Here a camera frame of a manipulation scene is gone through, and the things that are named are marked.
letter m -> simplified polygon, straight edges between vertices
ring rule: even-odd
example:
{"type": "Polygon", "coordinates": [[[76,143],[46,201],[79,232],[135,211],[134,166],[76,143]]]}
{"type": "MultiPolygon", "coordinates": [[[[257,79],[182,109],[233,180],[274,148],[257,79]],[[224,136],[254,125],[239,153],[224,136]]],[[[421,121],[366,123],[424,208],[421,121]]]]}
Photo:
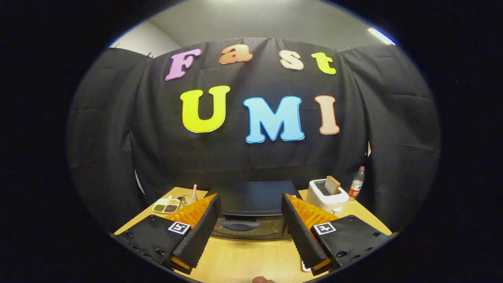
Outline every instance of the letter m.
{"type": "Polygon", "coordinates": [[[285,96],[281,99],[276,113],[272,111],[262,97],[248,98],[243,104],[250,115],[250,134],[246,142],[250,144],[262,143],[266,136],[261,132],[261,125],[271,140],[276,140],[283,125],[282,140],[301,140],[304,133],[300,129],[299,105],[301,99],[296,96],[285,96]]]}

yellow letter u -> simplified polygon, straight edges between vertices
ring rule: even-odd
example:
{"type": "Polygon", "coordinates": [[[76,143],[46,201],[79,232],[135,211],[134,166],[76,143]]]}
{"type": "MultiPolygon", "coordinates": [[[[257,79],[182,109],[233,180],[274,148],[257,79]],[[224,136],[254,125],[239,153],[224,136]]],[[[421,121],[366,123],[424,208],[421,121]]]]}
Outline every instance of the yellow letter u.
{"type": "Polygon", "coordinates": [[[213,116],[207,120],[199,119],[199,98],[201,90],[187,91],[180,95],[183,101],[182,122],[191,132],[210,132],[218,129],[225,120],[225,94],[230,91],[228,86],[211,88],[208,92],[213,95],[213,116]]]}

black fabric backdrop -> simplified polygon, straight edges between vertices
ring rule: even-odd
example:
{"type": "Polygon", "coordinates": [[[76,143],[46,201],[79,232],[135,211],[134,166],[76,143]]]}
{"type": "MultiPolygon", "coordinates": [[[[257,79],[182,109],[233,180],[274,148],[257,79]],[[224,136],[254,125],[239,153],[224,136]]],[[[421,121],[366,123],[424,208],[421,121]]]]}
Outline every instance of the black fabric backdrop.
{"type": "Polygon", "coordinates": [[[113,232],[174,186],[207,189],[223,180],[309,180],[332,175],[349,189],[372,153],[358,201],[392,231],[410,221],[435,176],[440,129],[435,104],[412,62],[393,45],[344,52],[283,39],[238,38],[184,47],[146,63],[144,55],[109,49],[84,77],[69,114],[67,152],[75,186],[88,209],[113,232]],[[246,44],[250,61],[222,65],[221,51],[246,44]],[[200,48],[186,74],[165,81],[171,56],[200,48]],[[280,50],[301,55],[303,70],[284,68],[280,50]],[[324,52],[337,73],[323,73],[310,55],[324,52]],[[202,90],[201,119],[212,116],[208,90],[227,85],[226,118],[213,132],[182,124],[180,95],[202,90]],[[248,144],[248,109],[262,97],[273,111],[284,96],[299,106],[305,138],[248,144]],[[340,132],[322,135],[314,97],[335,97],[340,132]],[[134,170],[145,192],[137,186],[134,170]]]}

water bottle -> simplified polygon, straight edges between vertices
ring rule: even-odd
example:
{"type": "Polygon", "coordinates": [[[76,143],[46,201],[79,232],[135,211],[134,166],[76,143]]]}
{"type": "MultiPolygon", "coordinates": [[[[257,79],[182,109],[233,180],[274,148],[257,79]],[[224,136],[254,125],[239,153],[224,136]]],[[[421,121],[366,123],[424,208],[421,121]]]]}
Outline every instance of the water bottle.
{"type": "Polygon", "coordinates": [[[360,166],[359,171],[356,173],[353,184],[351,185],[351,189],[349,190],[349,201],[354,201],[355,198],[360,193],[362,189],[363,180],[365,179],[365,166],[360,166]]]}

drinking straw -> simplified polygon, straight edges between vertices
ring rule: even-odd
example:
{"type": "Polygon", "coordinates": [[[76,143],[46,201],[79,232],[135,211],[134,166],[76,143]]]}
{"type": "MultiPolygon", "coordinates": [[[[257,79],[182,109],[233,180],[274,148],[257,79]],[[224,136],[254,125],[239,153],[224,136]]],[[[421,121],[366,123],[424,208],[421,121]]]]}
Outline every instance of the drinking straw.
{"type": "Polygon", "coordinates": [[[192,202],[194,202],[194,197],[196,196],[196,188],[197,188],[197,185],[194,184],[194,189],[192,189],[192,202]]]}

